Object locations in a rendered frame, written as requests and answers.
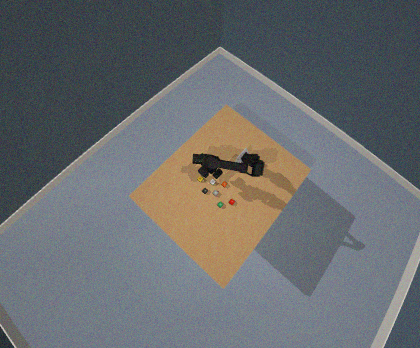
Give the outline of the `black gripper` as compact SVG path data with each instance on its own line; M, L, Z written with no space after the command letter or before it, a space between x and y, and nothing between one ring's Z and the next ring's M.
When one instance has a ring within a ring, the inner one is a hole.
M223 171L220 168L218 169L216 168L216 169L211 170L209 173L212 174L215 179L218 179L223 173Z

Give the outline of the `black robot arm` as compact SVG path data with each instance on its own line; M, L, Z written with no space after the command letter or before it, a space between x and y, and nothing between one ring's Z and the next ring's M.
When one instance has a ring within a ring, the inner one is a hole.
M211 154L193 154L192 164L202 164L202 167L198 169L198 172L203 178L209 176L209 172L216 168L228 169L233 171L239 171L240 173L246 173L252 177L260 177L263 175L265 162L260 160L258 154L245 154L242 156L243 162L231 162L221 160L218 156ZM248 173L248 165L252 168L252 174Z

